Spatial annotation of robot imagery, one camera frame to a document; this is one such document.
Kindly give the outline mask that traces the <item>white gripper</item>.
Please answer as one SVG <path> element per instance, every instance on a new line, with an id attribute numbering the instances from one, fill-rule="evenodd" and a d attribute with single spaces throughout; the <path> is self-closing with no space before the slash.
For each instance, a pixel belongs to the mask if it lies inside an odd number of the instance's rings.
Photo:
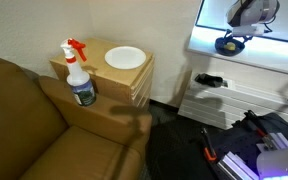
<path id="1" fill-rule="evenodd" d="M 232 31 L 227 29 L 223 39 L 225 42 L 230 42 L 235 37 L 242 37 L 243 40 L 240 44 L 245 44 L 247 41 L 252 40 L 252 36 L 260 36 L 264 33 L 264 27 L 262 25 L 244 25 L 233 27 Z"/>

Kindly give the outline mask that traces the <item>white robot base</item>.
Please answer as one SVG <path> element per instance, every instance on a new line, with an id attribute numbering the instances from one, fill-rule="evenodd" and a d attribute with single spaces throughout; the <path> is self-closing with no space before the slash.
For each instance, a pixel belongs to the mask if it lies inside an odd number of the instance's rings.
<path id="1" fill-rule="evenodd" d="M 261 180 L 288 176 L 288 148 L 260 153 L 256 166 Z"/>

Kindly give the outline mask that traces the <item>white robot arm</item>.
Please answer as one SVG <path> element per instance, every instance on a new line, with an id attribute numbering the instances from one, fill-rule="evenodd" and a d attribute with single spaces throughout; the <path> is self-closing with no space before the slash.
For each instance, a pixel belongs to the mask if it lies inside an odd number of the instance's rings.
<path id="1" fill-rule="evenodd" d="M 279 8 L 278 0 L 237 0 L 226 13 L 231 30 L 226 31 L 224 39 L 242 37 L 248 41 L 254 36 L 270 33 L 270 28 L 264 30 L 259 24 L 267 26 L 274 21 Z"/>

